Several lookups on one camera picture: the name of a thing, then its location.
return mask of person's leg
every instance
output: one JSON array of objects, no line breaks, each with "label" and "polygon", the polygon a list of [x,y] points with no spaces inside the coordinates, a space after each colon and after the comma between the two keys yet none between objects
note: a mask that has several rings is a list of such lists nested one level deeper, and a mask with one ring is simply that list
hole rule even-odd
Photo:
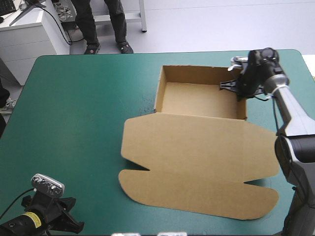
[{"label": "person's leg", "polygon": [[5,126],[6,126],[5,120],[2,117],[2,115],[0,114],[0,138],[4,132]]},{"label": "person's leg", "polygon": [[77,12],[75,23],[81,30],[87,45],[98,45],[95,21],[92,15],[90,0],[71,0]]},{"label": "person's leg", "polygon": [[124,9],[120,0],[104,0],[108,9],[115,31],[115,39],[118,44],[126,43],[127,25]]},{"label": "person's leg", "polygon": [[10,96],[9,91],[2,87],[2,83],[0,80],[0,108],[6,105],[6,101],[9,98],[9,96]]}]

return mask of person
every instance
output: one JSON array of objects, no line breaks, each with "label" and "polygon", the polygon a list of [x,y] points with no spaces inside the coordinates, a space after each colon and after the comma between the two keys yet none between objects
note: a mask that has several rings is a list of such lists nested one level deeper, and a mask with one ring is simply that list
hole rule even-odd
[{"label": "person", "polygon": [[[100,48],[96,34],[95,21],[92,15],[90,0],[71,0],[77,12],[75,23],[87,41],[84,54],[97,54]],[[132,54],[133,49],[126,40],[126,18],[121,0],[104,0],[108,9],[111,23],[115,32],[115,40],[123,54]]]},{"label": "person", "polygon": [[11,100],[9,96],[10,92],[2,86],[0,80],[0,137],[6,126],[3,116],[11,114],[16,103],[16,100]]}]

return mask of yellow label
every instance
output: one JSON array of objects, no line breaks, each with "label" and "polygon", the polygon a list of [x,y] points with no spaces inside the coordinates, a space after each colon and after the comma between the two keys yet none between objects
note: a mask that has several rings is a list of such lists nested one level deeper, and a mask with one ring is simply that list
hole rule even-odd
[{"label": "yellow label", "polygon": [[27,215],[34,222],[35,228],[38,228],[41,226],[41,221],[35,213],[28,211],[28,212],[24,213],[23,215]]}]

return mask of open cardboard box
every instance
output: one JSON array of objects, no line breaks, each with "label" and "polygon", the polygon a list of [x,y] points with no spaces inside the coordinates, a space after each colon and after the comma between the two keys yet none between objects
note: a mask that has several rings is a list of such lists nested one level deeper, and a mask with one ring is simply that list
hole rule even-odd
[{"label": "open cardboard box", "polygon": [[242,220],[271,211],[277,192],[245,182],[278,173],[275,134],[245,121],[246,100],[219,89],[229,80],[222,67],[162,67],[155,113],[125,122],[122,156],[149,169],[120,172],[130,198]]},{"label": "open cardboard box", "polygon": [[246,100],[220,90],[233,80],[225,67],[165,65],[161,69],[155,112],[202,117],[246,119]]}]

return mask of green table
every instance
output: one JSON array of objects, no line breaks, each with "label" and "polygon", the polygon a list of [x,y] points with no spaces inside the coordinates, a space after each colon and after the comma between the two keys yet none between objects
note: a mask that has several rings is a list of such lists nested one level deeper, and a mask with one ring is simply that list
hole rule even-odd
[{"label": "green table", "polygon": [[[247,53],[40,57],[0,141],[1,211],[30,188],[35,173],[42,173],[65,184],[65,197],[77,199],[71,212],[85,222],[82,235],[280,231],[293,196],[282,173],[256,182],[276,189],[280,200],[268,215],[252,221],[144,206],[128,198],[118,182],[120,170],[135,168],[120,155],[124,121],[153,112],[161,66],[229,66],[231,57]],[[315,118],[315,84],[300,53],[283,50],[280,57],[293,93]],[[249,122],[275,131],[271,102],[249,100],[248,117]],[[22,211],[16,204],[2,222]]]}]

